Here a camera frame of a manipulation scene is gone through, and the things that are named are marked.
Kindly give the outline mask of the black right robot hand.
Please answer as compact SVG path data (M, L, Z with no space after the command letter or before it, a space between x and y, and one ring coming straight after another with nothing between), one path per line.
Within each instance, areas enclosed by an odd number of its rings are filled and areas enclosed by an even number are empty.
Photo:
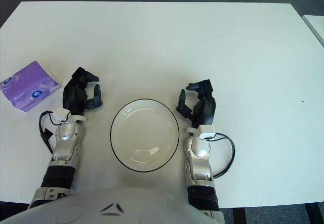
M209 79L196 83L189 83L186 87L188 91L198 93L198 102L193 109L186 104L186 93L182 89L180 91L178 106L176 110L186 119L191 121L191 127L198 128L200 125L211 125L213 123L216 102L212 96L213 88Z

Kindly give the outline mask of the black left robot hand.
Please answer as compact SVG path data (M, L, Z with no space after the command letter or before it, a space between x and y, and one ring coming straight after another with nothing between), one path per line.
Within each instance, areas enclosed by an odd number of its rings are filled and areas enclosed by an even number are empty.
M71 80L64 87L63 108L70 111L72 115L83 115L85 110L93 110L103 105L101 99L100 85L94 87L94 97L88 99L85 88L89 82L98 82L99 77L78 67L72 74Z

